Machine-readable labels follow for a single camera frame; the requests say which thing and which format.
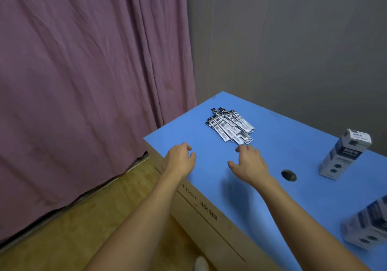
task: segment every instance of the black circle on box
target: black circle on box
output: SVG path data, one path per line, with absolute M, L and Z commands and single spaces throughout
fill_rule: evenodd
M 296 181 L 297 180 L 296 174 L 293 171 L 288 170 L 288 169 L 284 169 L 283 171 L 281 171 L 281 175 L 287 181 Z

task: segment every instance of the hand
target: hand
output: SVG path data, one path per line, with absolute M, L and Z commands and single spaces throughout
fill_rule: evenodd
M 192 147 L 186 142 L 171 148 L 162 163 L 163 175 L 175 176 L 182 182 L 195 166 L 196 153 L 192 152 L 191 156 L 188 156 L 188 151 L 191 150 Z
M 228 161 L 228 167 L 241 180 L 256 187 L 272 179 L 261 152 L 251 145 L 241 145 L 235 149 L 239 153 L 239 165 Z

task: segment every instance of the yellow floor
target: yellow floor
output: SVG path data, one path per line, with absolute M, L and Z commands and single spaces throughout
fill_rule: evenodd
M 158 178 L 150 160 L 144 161 L 0 254 L 0 269 L 82 270 L 109 235 L 152 190 Z M 150 269 L 191 271 L 200 254 L 194 242 L 170 216 Z

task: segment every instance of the table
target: table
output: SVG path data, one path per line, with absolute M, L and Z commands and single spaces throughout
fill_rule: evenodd
M 196 166 L 179 188 L 172 214 L 216 268 L 301 270 L 260 195 L 229 170 L 228 160 L 238 163 L 237 144 L 224 142 L 205 124 L 210 109 L 218 107 L 235 109 L 255 127 L 251 145 L 297 203 L 368 267 L 385 270 L 387 245 L 366 251 L 343 241 L 340 221 L 387 193 L 387 158 L 366 151 L 338 181 L 320 176 L 318 165 L 336 137 L 226 92 L 144 138 L 159 171 L 175 144 L 187 142 L 196 151 Z M 297 180 L 284 179 L 284 169 Z

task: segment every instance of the pile of packets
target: pile of packets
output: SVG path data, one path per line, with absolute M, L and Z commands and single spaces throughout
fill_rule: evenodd
M 220 107 L 217 110 L 211 109 L 215 116 L 207 119 L 206 124 L 217 131 L 222 139 L 227 142 L 237 142 L 238 145 L 251 143 L 253 140 L 249 134 L 254 131 L 254 127 L 248 123 L 235 110 L 227 111 Z

